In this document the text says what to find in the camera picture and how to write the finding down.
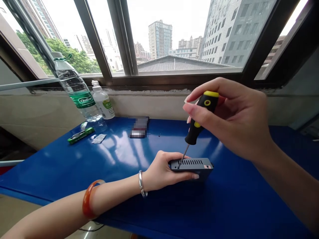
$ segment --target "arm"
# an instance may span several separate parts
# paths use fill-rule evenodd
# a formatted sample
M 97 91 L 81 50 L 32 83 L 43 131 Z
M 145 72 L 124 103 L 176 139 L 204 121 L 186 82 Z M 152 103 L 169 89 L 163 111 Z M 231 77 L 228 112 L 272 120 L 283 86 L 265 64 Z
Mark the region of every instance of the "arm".
M 142 173 L 144 190 L 158 190 L 183 180 L 198 178 L 194 173 L 174 173 L 170 170 L 168 162 L 182 156 L 181 153 L 159 151 L 148 170 Z M 89 222 L 82 213 L 84 193 L 85 191 L 81 191 L 72 194 L 30 213 L 14 225 L 2 239 L 67 237 Z M 136 174 L 95 187 L 91 193 L 90 207 L 95 215 L 101 215 L 140 193 L 139 176 Z
M 190 103 L 184 110 L 229 150 L 251 161 L 294 214 L 319 235 L 319 181 L 273 142 L 266 95 L 219 77 L 194 89 L 185 101 L 196 100 L 206 90 L 220 94 L 215 114 Z

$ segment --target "hand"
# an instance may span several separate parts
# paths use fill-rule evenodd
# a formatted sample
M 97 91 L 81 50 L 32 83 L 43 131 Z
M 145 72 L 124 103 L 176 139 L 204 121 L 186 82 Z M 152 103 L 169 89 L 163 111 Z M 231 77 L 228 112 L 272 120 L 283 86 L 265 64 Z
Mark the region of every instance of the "hand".
M 198 174 L 191 172 L 175 173 L 168 165 L 174 159 L 181 159 L 183 154 L 158 151 L 148 170 L 142 173 L 143 188 L 146 192 L 158 190 L 167 185 L 173 185 L 181 181 L 199 178 Z
M 214 114 L 204 107 L 188 103 L 206 90 L 220 95 Z M 264 93 L 218 77 L 194 89 L 185 102 L 183 109 L 190 117 L 238 156 L 256 162 L 275 148 L 268 128 Z

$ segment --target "bracelet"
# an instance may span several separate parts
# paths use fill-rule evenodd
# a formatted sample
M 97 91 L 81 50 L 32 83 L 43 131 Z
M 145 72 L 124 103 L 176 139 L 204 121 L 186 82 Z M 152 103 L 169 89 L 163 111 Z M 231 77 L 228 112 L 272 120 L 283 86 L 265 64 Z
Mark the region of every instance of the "bracelet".
M 84 194 L 82 211 L 83 211 L 83 214 L 86 216 L 86 218 L 88 218 L 90 220 L 98 217 L 98 216 L 94 215 L 94 213 L 92 212 L 92 210 L 90 208 L 90 196 L 91 196 L 92 189 L 94 188 L 94 186 L 96 184 L 103 184 L 103 183 L 105 183 L 105 181 L 102 179 L 99 179 L 99 180 L 92 182 Z
M 140 182 L 140 190 L 143 198 L 147 197 L 147 192 L 144 191 L 143 189 L 143 183 L 142 183 L 142 170 L 139 171 L 139 182 Z

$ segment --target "tree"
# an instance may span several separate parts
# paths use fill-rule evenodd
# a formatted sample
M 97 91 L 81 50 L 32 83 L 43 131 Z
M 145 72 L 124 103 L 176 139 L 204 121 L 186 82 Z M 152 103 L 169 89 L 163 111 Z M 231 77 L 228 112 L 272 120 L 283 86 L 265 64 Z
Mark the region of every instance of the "tree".
M 26 46 L 26 48 L 29 50 L 29 52 L 32 54 L 34 59 L 37 61 L 37 63 L 41 66 L 41 68 L 44 70 L 44 72 L 48 75 L 52 75 L 52 72 L 40 56 L 39 52 L 36 50 L 36 48 L 33 46 L 27 35 L 23 32 L 17 32 L 18 37 L 23 42 L 23 44 Z M 77 70 L 78 73 L 100 73 L 100 67 L 97 63 L 97 61 L 91 60 L 85 51 L 78 51 L 77 49 L 73 49 L 71 47 L 67 47 L 64 45 L 63 42 L 61 42 L 59 39 L 46 39 L 46 42 L 48 43 L 49 47 L 52 51 L 58 51 L 61 52 L 64 57 L 67 57 L 70 53 L 72 54 L 72 57 L 68 60 L 68 62 Z

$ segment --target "screwdriver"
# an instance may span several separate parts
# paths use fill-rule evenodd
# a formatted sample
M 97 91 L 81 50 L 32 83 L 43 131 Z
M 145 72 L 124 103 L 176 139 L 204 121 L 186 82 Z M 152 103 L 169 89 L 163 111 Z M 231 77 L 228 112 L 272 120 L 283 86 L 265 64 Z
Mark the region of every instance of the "screwdriver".
M 205 107 L 206 109 L 208 109 L 209 111 L 214 113 L 215 108 L 216 108 L 217 103 L 218 103 L 218 97 L 219 97 L 219 93 L 217 93 L 217 92 L 205 91 L 204 94 L 199 98 L 197 105 L 199 105 L 201 107 Z M 185 153 L 184 153 L 181 161 L 179 162 L 179 165 L 177 167 L 178 169 L 179 169 L 180 165 L 182 164 L 182 161 L 185 157 L 185 154 L 188 150 L 189 145 L 196 144 L 197 137 L 199 136 L 200 132 L 203 129 L 204 129 L 204 127 L 201 126 L 199 123 L 195 122 L 195 120 L 192 119 L 190 121 L 189 132 L 188 132 L 187 136 L 185 137 L 185 142 L 187 143 L 187 147 L 186 147 Z

